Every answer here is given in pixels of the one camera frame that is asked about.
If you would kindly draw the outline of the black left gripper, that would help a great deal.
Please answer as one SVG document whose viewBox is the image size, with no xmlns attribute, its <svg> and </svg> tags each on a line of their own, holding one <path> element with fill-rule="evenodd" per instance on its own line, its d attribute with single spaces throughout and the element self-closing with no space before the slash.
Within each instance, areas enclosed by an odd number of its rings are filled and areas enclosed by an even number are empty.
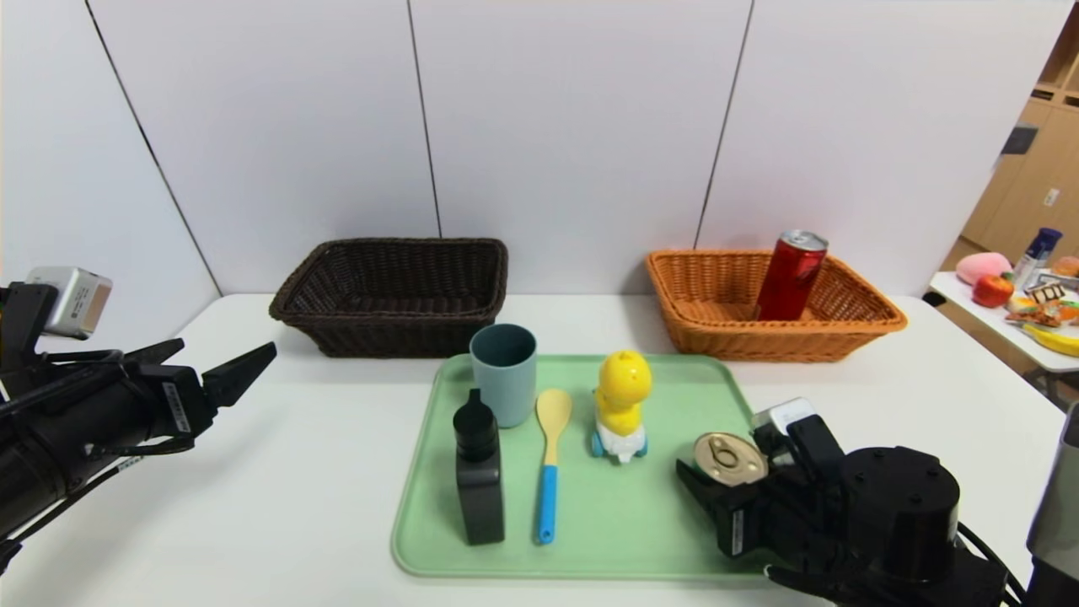
<svg viewBox="0 0 1079 607">
<path fill-rule="evenodd" d="M 161 365 L 185 350 L 172 337 L 124 354 L 123 361 L 69 363 L 59 378 L 84 373 L 54 408 L 54 491 L 70 493 L 115 461 L 118 452 L 155 438 L 195 438 L 211 426 L 213 410 L 234 406 L 277 357 L 270 341 L 206 370 Z"/>
</svg>

